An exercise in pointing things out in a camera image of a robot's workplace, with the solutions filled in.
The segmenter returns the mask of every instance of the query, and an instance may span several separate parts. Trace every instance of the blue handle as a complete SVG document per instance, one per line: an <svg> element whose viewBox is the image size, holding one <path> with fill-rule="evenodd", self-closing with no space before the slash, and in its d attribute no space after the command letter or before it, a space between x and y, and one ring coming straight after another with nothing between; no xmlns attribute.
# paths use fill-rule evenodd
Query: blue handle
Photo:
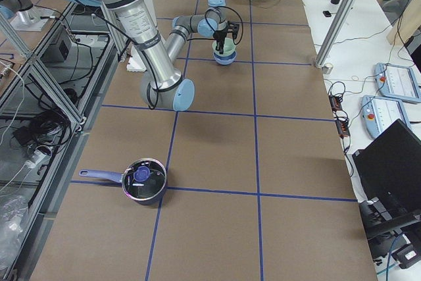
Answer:
<svg viewBox="0 0 421 281"><path fill-rule="evenodd" d="M122 175L118 172L104 171L104 170L92 170L92 169L82 169L79 171L79 176L81 177L90 177L90 178L100 178L108 179L114 182L121 184Z"/></svg>

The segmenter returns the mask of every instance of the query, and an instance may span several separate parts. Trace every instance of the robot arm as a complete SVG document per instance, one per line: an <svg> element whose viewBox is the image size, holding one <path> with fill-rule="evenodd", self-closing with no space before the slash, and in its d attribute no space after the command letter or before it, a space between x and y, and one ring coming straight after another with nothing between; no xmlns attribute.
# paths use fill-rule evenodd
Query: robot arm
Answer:
<svg viewBox="0 0 421 281"><path fill-rule="evenodd" d="M39 21L38 10L31 0L0 0L0 13L10 19L18 13L20 20L25 25L30 25Z"/></svg>
<svg viewBox="0 0 421 281"><path fill-rule="evenodd" d="M193 102L195 88L191 80L172 64L190 33L214 36L223 51L230 25L220 8L208 9L205 15L174 19L174 29L166 45L146 7L144 0L77 0L84 5L105 6L119 17L125 33L131 37L147 72L141 82L141 96L150 107L175 111L187 110Z"/></svg>

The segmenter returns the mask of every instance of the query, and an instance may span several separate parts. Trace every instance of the plastic bag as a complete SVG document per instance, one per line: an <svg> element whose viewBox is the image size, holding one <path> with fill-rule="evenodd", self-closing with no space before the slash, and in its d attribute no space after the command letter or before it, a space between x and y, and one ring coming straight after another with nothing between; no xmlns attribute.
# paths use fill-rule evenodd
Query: plastic bag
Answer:
<svg viewBox="0 0 421 281"><path fill-rule="evenodd" d="M0 197L0 271L9 268L20 251L28 216L28 201L22 195Z"/></svg>

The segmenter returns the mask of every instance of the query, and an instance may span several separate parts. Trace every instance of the white desk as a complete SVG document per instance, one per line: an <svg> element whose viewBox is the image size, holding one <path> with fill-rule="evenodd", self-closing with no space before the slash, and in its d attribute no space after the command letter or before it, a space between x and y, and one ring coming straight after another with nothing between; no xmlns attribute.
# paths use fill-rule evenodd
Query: white desk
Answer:
<svg viewBox="0 0 421 281"><path fill-rule="evenodd" d="M307 20L311 28L311 34L316 51L329 30L334 16L326 18L322 11L328 10L336 13L339 5L333 5L330 0L303 0ZM374 65L377 63L392 63L403 66L413 65L410 55L406 49L398 52L401 46L393 47L386 39L386 35L392 29L389 21L385 17L382 9L376 0L356 0L353 9L349 13L345 24L343 25L335 42L350 38L367 38L371 35L381 32L369 39L356 39L337 43L332 47L326 62L332 63L334 69L331 74L325 75L325 79L332 82L340 80L346 86L347 91L360 92L359 94L346 93L343 98L342 107L352 119L358 115L361 109L361 99L363 95L374 95L377 92L377 86L373 78L368 78L362 88L364 79L374 74ZM421 83L421 73L416 66L413 66L418 83ZM326 89L329 89L330 83L326 81ZM333 93L342 92L343 86L335 85ZM421 104L413 105L405 103L405 110L411 121L421 120ZM421 124L413 124L412 131L421 138ZM365 123L359 114L353 121L351 127L351 148L352 154L358 149L364 149L371 143ZM361 201L364 198L364 192L359 183L358 177L353 177L354 191ZM376 267L377 271L385 268L385 264ZM402 270L399 267L393 267L389 271L390 281L418 281L421 276L421 264L415 264L413 267ZM379 281L385 280L385 274L378 276Z"/></svg>

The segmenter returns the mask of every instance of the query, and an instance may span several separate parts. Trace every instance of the black monitor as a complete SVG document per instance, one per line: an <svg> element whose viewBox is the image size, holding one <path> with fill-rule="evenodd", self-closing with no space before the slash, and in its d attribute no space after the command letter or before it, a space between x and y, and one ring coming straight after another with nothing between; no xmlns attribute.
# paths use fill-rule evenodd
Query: black monitor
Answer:
<svg viewBox="0 0 421 281"><path fill-rule="evenodd" d="M401 120L353 160L367 198L378 197L392 219L421 209L421 141ZM421 253L421 223L399 228Z"/></svg>

